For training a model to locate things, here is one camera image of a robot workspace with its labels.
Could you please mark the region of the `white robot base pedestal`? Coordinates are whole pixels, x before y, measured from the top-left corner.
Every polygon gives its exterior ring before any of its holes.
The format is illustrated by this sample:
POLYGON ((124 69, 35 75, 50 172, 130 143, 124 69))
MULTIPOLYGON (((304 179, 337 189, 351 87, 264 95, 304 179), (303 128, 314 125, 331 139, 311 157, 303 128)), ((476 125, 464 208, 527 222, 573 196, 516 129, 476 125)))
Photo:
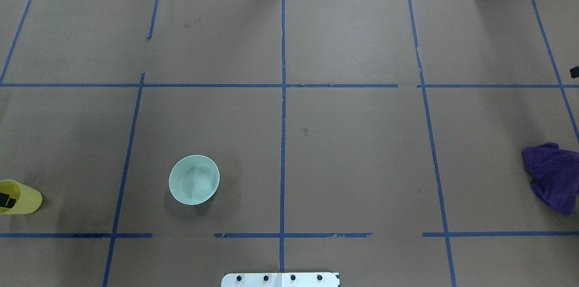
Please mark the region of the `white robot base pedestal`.
POLYGON ((222 287, 339 287, 338 273, 231 273, 221 280, 222 287))

